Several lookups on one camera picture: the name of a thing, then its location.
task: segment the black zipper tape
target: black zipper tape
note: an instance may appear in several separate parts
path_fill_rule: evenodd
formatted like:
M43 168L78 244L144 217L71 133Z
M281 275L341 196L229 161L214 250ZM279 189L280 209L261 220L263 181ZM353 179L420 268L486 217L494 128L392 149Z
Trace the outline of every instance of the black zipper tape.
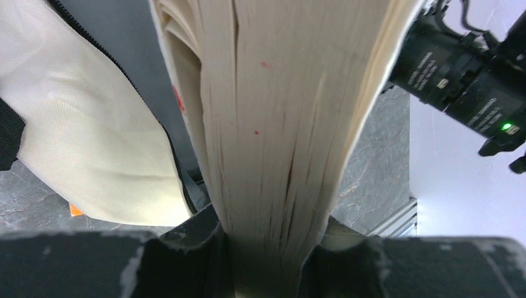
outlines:
M91 36L90 33L88 33L82 26L81 24L71 15L71 13L64 7L64 5L62 5L62 3L60 3L59 0L47 0L48 3L52 6L52 8L54 8L55 12L71 27L73 28L73 30L75 30L80 36L82 36L84 39L86 39L89 43L91 43L94 47L96 47L99 51L101 51L106 57L108 57L109 60L111 60L115 66L117 66L117 68L119 68L119 70L122 72L122 74L126 77L126 79L128 79L128 81L130 82L130 84L133 86L133 88L135 89L135 91L137 92L137 94L139 94L139 96L141 98L143 98L143 96L141 95L141 93L139 92L139 90L137 90L137 87L135 86L135 84L133 84L133 82L131 81L130 77L128 76L128 74L126 73L126 71L124 71L124 69L122 68L122 66L120 66L120 64L115 60L115 58L110 55L110 53L108 53L108 51L102 47L102 45L100 45L96 40L95 38L93 38L93 36ZM177 168L177 174L179 176L179 180L181 181L181 185L182 185L182 193L183 193L183 196L184 196L184 200L185 200L185 203L186 203L186 206L188 207L188 210L190 211L191 215L194 215L197 213L197 210L194 206L194 203L192 202L190 196L188 195L188 190L186 189L186 185L184 184L183 182L183 179L182 179L182 172L181 172L181 165L179 163L179 159L177 158L177 155L176 155L176 152L175 152L175 149L174 149L174 146L172 144L172 140L170 140L170 137L168 136L168 132L166 131L166 129L164 129L164 132L166 133L166 137L168 138L168 140L170 141L170 146L172 147L172 154L174 155L174 161L176 163L176 168Z

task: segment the white fabric cover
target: white fabric cover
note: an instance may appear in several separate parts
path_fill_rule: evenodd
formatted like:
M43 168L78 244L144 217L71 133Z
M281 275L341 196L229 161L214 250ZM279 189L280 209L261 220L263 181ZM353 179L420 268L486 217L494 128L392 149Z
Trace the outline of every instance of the white fabric cover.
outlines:
M0 1L0 97L25 121L18 158L86 215L189 218L166 134L122 72L44 0Z

